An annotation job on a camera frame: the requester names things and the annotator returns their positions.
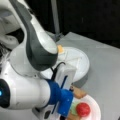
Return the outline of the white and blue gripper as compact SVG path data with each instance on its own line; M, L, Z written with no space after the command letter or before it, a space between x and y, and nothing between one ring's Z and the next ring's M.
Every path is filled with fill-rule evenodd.
M39 120L60 120L61 116L68 115L73 100L70 86L75 72L76 68L69 64L60 64L54 69L52 78L47 80L51 92L47 105L33 109Z

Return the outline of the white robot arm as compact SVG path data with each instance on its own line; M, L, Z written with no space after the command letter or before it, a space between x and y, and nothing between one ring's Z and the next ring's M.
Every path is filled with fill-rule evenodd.
M51 78L40 74L56 64L58 48L28 9L24 0L0 0L0 11L12 13L24 32L23 42L2 60L0 107L31 109L39 120L59 120L69 114L76 68L61 62Z

